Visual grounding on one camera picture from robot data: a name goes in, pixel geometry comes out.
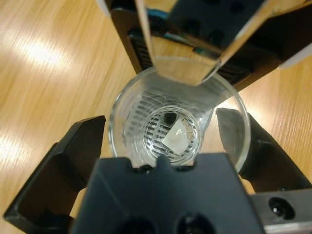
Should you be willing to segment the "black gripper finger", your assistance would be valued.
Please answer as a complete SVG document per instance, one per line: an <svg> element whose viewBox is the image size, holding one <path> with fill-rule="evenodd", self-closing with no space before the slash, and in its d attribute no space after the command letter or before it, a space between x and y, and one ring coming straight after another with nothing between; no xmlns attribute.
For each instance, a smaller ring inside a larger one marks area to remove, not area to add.
<svg viewBox="0 0 312 234"><path fill-rule="evenodd" d="M3 214L27 234L67 234L78 193L100 157L105 116L74 123L55 143Z"/></svg>
<svg viewBox="0 0 312 234"><path fill-rule="evenodd" d="M243 157L245 124L238 110L218 108L216 116L220 139L239 175L249 181L255 192L310 189L312 184L293 160L252 117L251 139L247 156Z"/></svg>

